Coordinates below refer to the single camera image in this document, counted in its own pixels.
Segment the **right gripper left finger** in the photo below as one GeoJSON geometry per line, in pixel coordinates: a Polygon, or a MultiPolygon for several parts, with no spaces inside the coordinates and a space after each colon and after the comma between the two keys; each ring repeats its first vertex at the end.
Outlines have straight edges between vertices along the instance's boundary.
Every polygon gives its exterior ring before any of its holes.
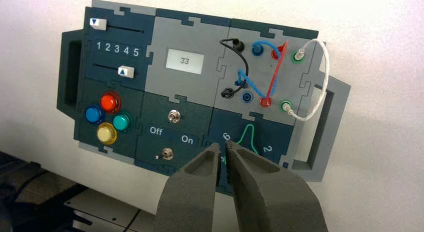
{"type": "Polygon", "coordinates": [[[160,196],[155,231],[211,231],[221,150],[213,143],[168,178],[160,196]]]}

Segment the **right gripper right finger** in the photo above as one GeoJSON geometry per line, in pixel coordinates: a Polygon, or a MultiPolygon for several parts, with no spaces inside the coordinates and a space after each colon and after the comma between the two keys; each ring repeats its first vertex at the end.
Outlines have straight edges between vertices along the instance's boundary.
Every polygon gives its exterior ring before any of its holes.
{"type": "Polygon", "coordinates": [[[225,145],[240,231],[327,231],[322,207],[299,175],[241,145],[225,145]]]}

